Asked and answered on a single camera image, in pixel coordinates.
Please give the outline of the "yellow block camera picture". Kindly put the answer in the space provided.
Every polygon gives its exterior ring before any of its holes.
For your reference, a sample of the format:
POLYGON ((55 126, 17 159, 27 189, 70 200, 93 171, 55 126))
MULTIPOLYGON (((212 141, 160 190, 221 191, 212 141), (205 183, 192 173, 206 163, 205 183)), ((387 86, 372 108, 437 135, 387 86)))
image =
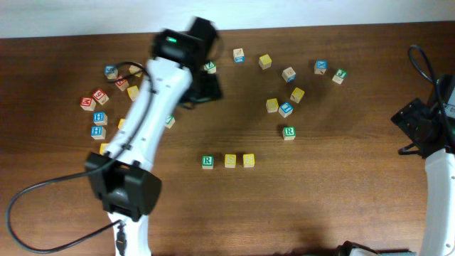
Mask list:
POLYGON ((235 168, 237 163, 237 156, 235 154, 225 155, 225 168, 235 168))

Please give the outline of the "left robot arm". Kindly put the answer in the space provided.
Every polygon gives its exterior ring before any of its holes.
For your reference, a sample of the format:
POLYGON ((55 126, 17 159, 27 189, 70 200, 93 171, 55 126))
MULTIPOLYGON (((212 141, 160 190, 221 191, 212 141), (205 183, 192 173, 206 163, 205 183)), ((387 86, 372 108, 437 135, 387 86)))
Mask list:
POLYGON ((166 29, 155 36, 139 96, 104 154, 85 162, 93 193, 114 223, 116 255, 150 255, 149 214, 162 188, 152 174, 166 120, 180 104, 221 98, 214 74, 203 69, 218 37, 211 21, 197 17, 186 33, 166 29))

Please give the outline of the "yellow block under arm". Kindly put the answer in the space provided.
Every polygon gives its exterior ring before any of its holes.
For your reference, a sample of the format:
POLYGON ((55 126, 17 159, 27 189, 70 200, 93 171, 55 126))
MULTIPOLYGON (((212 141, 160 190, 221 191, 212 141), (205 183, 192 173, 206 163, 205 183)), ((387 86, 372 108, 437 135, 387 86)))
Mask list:
POLYGON ((117 126, 118 129, 121 129, 121 128, 122 128, 122 126, 123 126, 123 124, 124 124, 124 121, 125 121, 125 119, 123 119, 123 118, 120 119, 119 124, 118 124, 118 126, 117 126))

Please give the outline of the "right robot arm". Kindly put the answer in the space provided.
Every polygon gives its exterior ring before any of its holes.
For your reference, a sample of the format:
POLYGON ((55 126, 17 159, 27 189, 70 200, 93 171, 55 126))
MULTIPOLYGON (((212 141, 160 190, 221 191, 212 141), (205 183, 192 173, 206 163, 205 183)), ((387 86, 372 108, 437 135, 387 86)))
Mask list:
POLYGON ((427 212, 420 255, 454 254, 454 76, 437 81, 442 104, 433 92, 424 103, 416 98, 391 117, 412 141, 398 150, 425 161, 427 212))

